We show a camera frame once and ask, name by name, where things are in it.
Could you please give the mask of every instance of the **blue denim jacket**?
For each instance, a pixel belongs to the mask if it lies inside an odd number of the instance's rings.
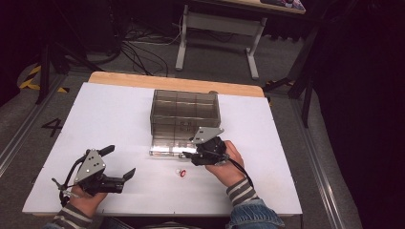
[[[108,221],[109,228],[128,228],[119,224],[117,220]],[[284,226],[283,221],[277,214],[266,207],[261,199],[252,199],[240,203],[234,207],[230,215],[230,222],[226,225],[228,229],[277,229],[277,226]],[[61,227],[48,223],[42,229],[60,229]]]

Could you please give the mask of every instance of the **white surface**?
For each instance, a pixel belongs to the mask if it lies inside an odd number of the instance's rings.
[[[55,177],[63,183],[87,149],[116,145],[103,159],[109,177],[134,167],[122,194],[109,194],[103,215],[229,215],[225,187],[202,166],[150,157],[149,115],[153,89],[84,83],[65,125],[32,188],[23,212],[55,214],[61,206]],[[223,140],[231,139],[245,160],[255,189],[278,214],[301,214],[283,148],[265,98],[219,95]],[[177,169],[187,171],[185,177]]]

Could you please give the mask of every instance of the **striped sleeve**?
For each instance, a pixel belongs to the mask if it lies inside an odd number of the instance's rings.
[[[53,223],[65,229],[87,228],[93,221],[87,218],[80,210],[68,203],[53,218]]]
[[[251,199],[259,198],[256,194],[256,191],[253,189],[252,186],[250,186],[247,178],[244,178],[236,184],[227,188],[226,193],[228,194],[233,206],[249,201]]]

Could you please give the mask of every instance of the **person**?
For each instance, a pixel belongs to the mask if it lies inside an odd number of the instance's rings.
[[[229,156],[245,167],[244,160],[234,144],[231,141],[224,143]],[[284,226],[283,221],[273,210],[266,207],[245,175],[232,163],[228,161],[221,166],[206,165],[205,168],[227,187],[226,193],[232,202],[233,210],[226,228],[276,229],[277,226]],[[72,192],[81,198],[71,196],[69,203],[43,229],[86,228],[92,222],[92,217],[95,215],[99,203],[107,196],[107,194],[98,193],[92,197],[78,186],[74,186]],[[111,220],[109,225],[112,229],[130,228],[119,225],[117,220]]]

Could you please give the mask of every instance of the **person's left hand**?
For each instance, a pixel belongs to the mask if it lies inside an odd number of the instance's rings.
[[[95,215],[98,205],[107,197],[106,193],[97,193],[94,196],[91,196],[84,192],[78,185],[72,187],[71,192],[79,195],[80,198],[71,196],[69,202],[89,218],[92,218]]]

